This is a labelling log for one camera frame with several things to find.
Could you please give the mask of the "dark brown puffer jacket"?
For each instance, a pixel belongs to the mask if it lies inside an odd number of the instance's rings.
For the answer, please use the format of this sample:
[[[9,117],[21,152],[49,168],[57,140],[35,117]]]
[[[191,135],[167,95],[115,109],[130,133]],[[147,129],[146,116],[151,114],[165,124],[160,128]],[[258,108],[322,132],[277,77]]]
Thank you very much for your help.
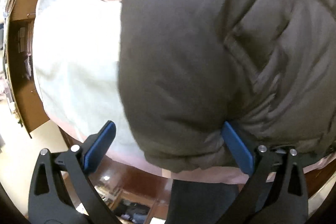
[[[118,88],[145,159],[234,164],[226,122],[272,146],[335,143],[335,0],[122,0]]]

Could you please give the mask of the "plaid bed sheet with logo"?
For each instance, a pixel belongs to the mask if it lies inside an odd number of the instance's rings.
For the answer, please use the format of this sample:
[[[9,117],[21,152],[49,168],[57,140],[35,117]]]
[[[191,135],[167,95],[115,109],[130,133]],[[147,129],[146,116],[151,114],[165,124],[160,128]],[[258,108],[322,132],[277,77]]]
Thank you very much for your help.
[[[146,172],[177,180],[244,184],[237,167],[172,172],[150,164],[127,121],[118,88],[122,0],[38,0],[33,37],[34,81],[49,118],[84,141],[112,120],[117,137],[108,156]],[[305,172],[335,161],[335,143]]]

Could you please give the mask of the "brown wooden wardrobe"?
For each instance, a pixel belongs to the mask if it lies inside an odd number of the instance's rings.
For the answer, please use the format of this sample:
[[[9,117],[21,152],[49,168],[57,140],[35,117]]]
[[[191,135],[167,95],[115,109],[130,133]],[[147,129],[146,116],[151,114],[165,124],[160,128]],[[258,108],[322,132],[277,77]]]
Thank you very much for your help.
[[[29,136],[49,120],[33,74],[33,30],[38,0],[7,0],[3,65],[10,110]]]

